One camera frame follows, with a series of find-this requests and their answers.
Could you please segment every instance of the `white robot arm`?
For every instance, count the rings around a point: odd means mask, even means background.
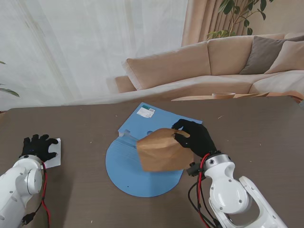
[[[287,228],[254,183],[246,177],[233,179],[235,164],[226,154],[210,156],[204,163],[204,175],[212,178],[210,206],[223,228]],[[244,226],[236,226],[227,217],[247,211],[254,200],[260,210],[258,218]]]
[[[0,228],[19,228],[28,201],[41,190],[41,160],[25,155],[0,176]]]

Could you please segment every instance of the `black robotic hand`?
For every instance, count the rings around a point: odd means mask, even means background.
[[[181,134],[175,134],[174,138],[182,147],[190,148],[199,157],[204,157],[209,152],[216,152],[217,148],[211,139],[206,127],[194,121],[180,119],[173,126],[173,129],[180,129],[187,132],[190,137],[186,138]]]
[[[35,155],[43,162],[55,158],[57,153],[48,152],[48,148],[51,144],[58,144],[57,139],[48,139],[48,135],[44,134],[39,138],[39,135],[33,135],[32,141],[29,138],[25,138],[23,141],[23,150],[21,156]]]

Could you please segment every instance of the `blue folder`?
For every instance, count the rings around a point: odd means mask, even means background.
[[[145,172],[136,150],[136,141],[160,128],[171,128],[179,119],[202,123],[141,103],[118,130],[120,137],[107,150],[105,164],[113,184],[127,194],[153,197],[173,189],[183,170]]]

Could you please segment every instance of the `paper bag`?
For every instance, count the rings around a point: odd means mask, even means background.
[[[193,162],[193,152],[189,148],[183,148],[174,139],[174,133],[190,136],[183,131],[161,128],[137,141],[137,152],[144,171],[161,172],[189,168],[189,164]]]

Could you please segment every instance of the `dark wooden table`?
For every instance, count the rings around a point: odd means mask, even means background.
[[[154,198],[127,195],[110,181],[107,148],[138,104],[11,109],[0,124],[0,173],[18,159],[23,138],[48,133],[62,140],[62,164],[48,170],[52,228],[203,227],[187,199],[195,178],[185,172],[173,190]],[[292,98],[150,104],[203,120],[217,148],[236,164],[235,178],[250,178],[288,227],[302,226],[304,112]],[[203,184],[205,195],[209,185]],[[30,202],[29,212],[38,199]],[[44,211],[27,227],[46,227]]]

